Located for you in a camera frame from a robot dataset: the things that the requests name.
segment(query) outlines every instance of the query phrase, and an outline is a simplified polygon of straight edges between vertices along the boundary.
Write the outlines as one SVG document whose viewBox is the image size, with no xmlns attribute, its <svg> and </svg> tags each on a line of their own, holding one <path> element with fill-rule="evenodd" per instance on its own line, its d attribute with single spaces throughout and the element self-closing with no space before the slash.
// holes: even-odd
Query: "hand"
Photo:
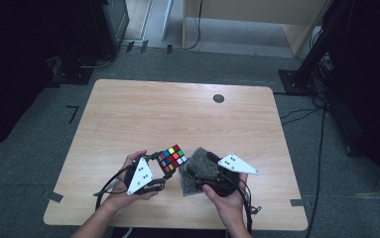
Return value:
<svg viewBox="0 0 380 238">
<path fill-rule="evenodd" d="M 132 155 L 127 156 L 121 170 L 124 169 L 125 167 L 131 165 L 131 163 L 134 160 L 138 159 L 142 155 L 145 155 L 146 153 L 147 153 L 147 151 L 143 150 L 143 151 L 138 151 Z M 123 180 L 125 178 L 125 173 L 122 173 L 121 175 L 119 175 L 118 178 L 120 179 L 120 182 L 117 183 L 113 187 L 112 192 L 126 191 L 127 186 L 123 182 Z M 124 208 L 124 207 L 130 205 L 131 203 L 133 203 L 134 201 L 136 201 L 138 199 L 148 200 L 156 194 L 158 194 L 157 191 L 150 191 L 150 192 L 147 192 L 147 193 L 144 193 L 141 195 L 137 195 L 137 194 L 128 195 L 126 192 L 122 192 L 119 194 L 111 193 L 106 198 L 106 200 L 103 202 L 103 204 L 106 203 L 105 205 L 108 205 L 109 207 L 111 207 L 112 209 L 115 209 L 117 211 L 121 208 Z"/>
<path fill-rule="evenodd" d="M 247 174 L 240 174 L 239 177 L 245 183 L 247 182 Z M 242 190 L 245 190 L 245 183 L 242 181 L 239 183 Z M 202 186 L 202 190 L 216 206 L 221 221 L 232 237 L 251 237 L 243 221 L 243 198 L 237 190 L 225 197 L 219 196 L 207 184 Z"/>
</svg>

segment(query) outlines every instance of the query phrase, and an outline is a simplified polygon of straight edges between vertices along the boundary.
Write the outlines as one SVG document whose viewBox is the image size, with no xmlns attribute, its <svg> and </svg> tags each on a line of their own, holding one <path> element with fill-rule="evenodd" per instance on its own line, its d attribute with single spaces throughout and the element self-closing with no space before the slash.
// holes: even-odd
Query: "wooden table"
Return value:
<svg viewBox="0 0 380 238">
<path fill-rule="evenodd" d="M 224 102 L 216 103 L 213 95 Z M 249 176 L 253 229 L 304 230 L 301 199 L 272 90 L 259 86 L 98 80 L 65 159 L 45 222 L 81 225 L 93 212 L 92 196 L 119 170 L 125 157 L 180 145 L 187 156 L 203 147 L 224 157 L 233 152 L 260 170 Z M 155 178 L 162 172 L 150 163 Z M 213 203 L 203 194 L 183 197 L 179 173 L 149 201 L 120 211 L 113 226 L 224 228 Z"/>
<path fill-rule="evenodd" d="M 184 0 L 183 48 L 187 17 L 198 18 L 201 0 Z M 332 0 L 203 0 L 201 18 L 282 24 L 297 56 Z"/>
</svg>

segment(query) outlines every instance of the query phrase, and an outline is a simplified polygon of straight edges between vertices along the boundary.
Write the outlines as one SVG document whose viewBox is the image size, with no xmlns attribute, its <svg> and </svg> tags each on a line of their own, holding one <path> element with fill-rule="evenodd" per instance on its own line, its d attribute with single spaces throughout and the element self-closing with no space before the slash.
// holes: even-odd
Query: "gray sponge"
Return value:
<svg viewBox="0 0 380 238">
<path fill-rule="evenodd" d="M 187 162 L 179 167 L 179 170 L 183 196 L 187 196 L 202 192 L 202 189 L 195 188 L 195 178 L 190 175 L 191 172 L 196 173 L 198 177 L 215 179 L 217 164 L 207 158 L 207 150 L 198 148 Z"/>
</svg>

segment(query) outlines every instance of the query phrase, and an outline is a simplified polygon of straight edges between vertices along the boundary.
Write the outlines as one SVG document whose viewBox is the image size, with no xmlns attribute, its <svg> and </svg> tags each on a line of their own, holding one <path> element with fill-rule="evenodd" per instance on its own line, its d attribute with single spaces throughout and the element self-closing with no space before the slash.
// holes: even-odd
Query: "rubik's cube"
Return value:
<svg viewBox="0 0 380 238">
<path fill-rule="evenodd" d="M 174 145 L 162 152 L 156 160 L 164 174 L 171 175 L 187 160 L 187 157 L 178 145 Z"/>
</svg>

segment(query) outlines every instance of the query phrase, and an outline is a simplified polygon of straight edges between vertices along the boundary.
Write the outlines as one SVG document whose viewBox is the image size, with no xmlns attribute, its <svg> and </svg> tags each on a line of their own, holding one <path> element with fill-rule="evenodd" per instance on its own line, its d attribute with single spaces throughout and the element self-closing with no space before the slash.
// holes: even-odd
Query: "gray carpet floor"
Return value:
<svg viewBox="0 0 380 238">
<path fill-rule="evenodd" d="M 293 58 L 121 50 L 112 63 L 94 71 L 89 85 L 46 88 L 0 144 L 0 237 L 67 237 L 77 228 L 46 225 L 48 201 L 42 194 L 55 187 L 96 79 L 259 85 L 283 92 L 278 69 L 297 69 L 301 63 Z M 314 108 L 307 96 L 279 94 L 275 99 L 281 116 Z M 79 106 L 70 124 L 73 109 L 67 105 Z M 321 116 L 319 111 L 283 126 L 308 218 L 316 194 Z M 347 157 L 337 122 L 330 112 L 324 118 L 320 193 L 311 237 L 380 237 L 380 169 L 367 158 Z M 254 237 L 305 236 L 306 231 L 254 231 Z"/>
</svg>

